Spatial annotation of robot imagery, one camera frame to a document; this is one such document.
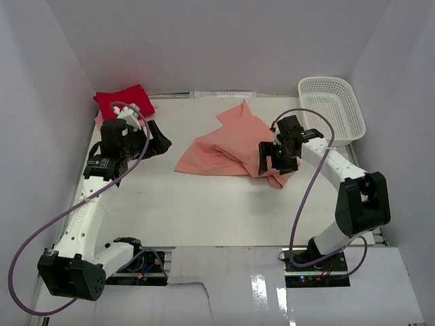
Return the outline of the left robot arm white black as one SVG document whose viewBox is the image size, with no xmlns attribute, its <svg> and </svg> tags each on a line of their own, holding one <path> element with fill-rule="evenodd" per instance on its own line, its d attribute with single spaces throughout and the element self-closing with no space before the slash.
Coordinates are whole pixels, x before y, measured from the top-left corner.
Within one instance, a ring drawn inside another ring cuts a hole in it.
<svg viewBox="0 0 435 326">
<path fill-rule="evenodd" d="M 101 140 L 91 147 L 83 173 L 83 205 L 72 212 L 53 252 L 42 255 L 37 264 L 51 295 L 95 301 L 109 277 L 143 265 L 141 242 L 136 238 L 117 238 L 100 252 L 94 250 L 103 218 L 128 163 L 164 154 L 172 145 L 154 120 L 148 121 L 148 127 L 148 132 L 133 128 L 125 119 L 103 122 Z"/>
</svg>

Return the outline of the salmon pink t shirt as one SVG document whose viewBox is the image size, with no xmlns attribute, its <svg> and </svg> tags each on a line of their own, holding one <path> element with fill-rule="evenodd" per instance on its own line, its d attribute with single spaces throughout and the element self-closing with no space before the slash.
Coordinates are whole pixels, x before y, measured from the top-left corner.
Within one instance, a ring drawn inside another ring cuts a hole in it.
<svg viewBox="0 0 435 326">
<path fill-rule="evenodd" d="M 200 176 L 259 178 L 259 143 L 275 135 L 247 101 L 217 115 L 222 126 L 196 138 L 175 165 L 175 171 Z"/>
</svg>

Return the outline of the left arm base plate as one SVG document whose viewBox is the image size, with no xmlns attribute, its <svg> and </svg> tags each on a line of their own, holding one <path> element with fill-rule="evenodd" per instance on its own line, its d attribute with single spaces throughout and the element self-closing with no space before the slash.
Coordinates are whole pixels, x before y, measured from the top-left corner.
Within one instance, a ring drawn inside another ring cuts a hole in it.
<svg viewBox="0 0 435 326">
<path fill-rule="evenodd" d="M 141 254 L 129 267 L 106 280 L 107 285 L 164 287 L 171 269 L 171 250 L 157 251 L 162 262 L 151 251 Z"/>
</svg>

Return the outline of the white perforated plastic basket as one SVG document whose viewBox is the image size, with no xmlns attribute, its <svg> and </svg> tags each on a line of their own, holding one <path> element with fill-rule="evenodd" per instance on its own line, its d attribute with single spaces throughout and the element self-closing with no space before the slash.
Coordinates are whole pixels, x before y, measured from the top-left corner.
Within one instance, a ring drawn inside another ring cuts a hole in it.
<svg viewBox="0 0 435 326">
<path fill-rule="evenodd" d="M 333 146 L 342 147 L 361 139 L 366 125 L 351 85 L 337 77 L 306 77 L 298 83 L 300 106 L 316 111 L 324 119 L 312 113 L 302 112 L 308 129 L 315 128 L 327 139 L 334 130 Z"/>
</svg>

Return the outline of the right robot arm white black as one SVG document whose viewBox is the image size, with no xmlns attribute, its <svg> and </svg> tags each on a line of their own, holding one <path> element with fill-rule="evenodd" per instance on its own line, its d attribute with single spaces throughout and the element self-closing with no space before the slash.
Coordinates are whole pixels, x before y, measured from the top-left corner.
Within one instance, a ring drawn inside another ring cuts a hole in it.
<svg viewBox="0 0 435 326">
<path fill-rule="evenodd" d="M 302 159 L 316 168 L 296 213 L 300 219 L 314 182 L 323 175 L 337 191 L 334 221 L 312 237 L 300 253 L 288 249 L 279 258 L 297 268 L 311 267 L 321 271 L 329 266 L 332 256 L 367 232 L 387 225 L 391 220 L 387 181 L 380 172 L 369 173 L 352 164 L 333 148 L 316 129 L 305 130 L 295 115 L 279 116 L 271 126 L 274 141 L 258 146 L 259 175 L 270 168 L 285 175 L 297 171 Z"/>
</svg>

